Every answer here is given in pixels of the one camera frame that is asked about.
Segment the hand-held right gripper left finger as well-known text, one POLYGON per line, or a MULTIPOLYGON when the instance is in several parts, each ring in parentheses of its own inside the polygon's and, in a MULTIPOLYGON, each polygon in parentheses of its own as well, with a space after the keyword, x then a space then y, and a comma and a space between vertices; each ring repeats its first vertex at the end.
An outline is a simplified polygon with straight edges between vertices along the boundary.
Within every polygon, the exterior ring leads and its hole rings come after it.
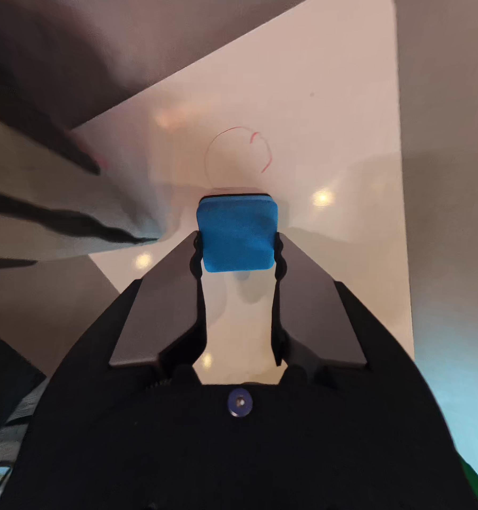
POLYGON ((202 238, 194 231, 141 280, 111 367, 193 365, 206 348, 202 238))

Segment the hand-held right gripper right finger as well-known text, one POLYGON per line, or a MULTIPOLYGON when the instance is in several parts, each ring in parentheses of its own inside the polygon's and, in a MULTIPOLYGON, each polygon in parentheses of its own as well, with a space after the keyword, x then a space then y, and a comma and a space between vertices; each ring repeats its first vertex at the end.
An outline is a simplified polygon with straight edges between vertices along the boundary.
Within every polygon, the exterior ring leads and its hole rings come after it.
POLYGON ((331 275, 282 233, 275 236, 274 261, 270 341, 276 365, 365 367, 365 355, 331 275))

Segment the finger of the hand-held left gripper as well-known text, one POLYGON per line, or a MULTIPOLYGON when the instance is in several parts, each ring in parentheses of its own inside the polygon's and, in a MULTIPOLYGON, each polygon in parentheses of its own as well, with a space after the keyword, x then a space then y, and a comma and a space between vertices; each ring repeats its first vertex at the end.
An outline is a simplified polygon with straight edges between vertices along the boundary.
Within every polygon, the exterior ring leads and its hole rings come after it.
POLYGON ((131 247, 135 241, 105 239, 104 230, 125 232, 134 239, 145 237, 145 216, 141 213, 98 214, 55 211, 53 224, 12 218, 0 214, 0 258, 48 261, 87 256, 131 247))
POLYGON ((125 192, 0 122, 0 219, 64 237, 158 240, 159 225, 125 192))

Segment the blue whiteboard eraser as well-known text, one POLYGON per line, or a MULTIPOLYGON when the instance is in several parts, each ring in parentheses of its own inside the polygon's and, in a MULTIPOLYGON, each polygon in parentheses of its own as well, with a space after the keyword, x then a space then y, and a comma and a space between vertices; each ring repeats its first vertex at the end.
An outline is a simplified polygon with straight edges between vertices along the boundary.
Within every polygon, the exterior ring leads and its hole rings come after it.
POLYGON ((204 196, 196 217, 207 272, 268 270, 274 265, 278 206, 270 195, 204 196))

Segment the white whiteboard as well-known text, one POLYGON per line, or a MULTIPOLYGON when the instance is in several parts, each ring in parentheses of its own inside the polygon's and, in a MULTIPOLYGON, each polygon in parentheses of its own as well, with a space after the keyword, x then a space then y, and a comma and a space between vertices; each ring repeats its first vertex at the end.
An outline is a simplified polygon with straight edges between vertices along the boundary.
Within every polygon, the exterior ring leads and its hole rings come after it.
POLYGON ((414 357, 393 1, 306 1, 76 129, 166 230, 93 254, 122 292, 217 188, 268 193, 279 230, 414 357))

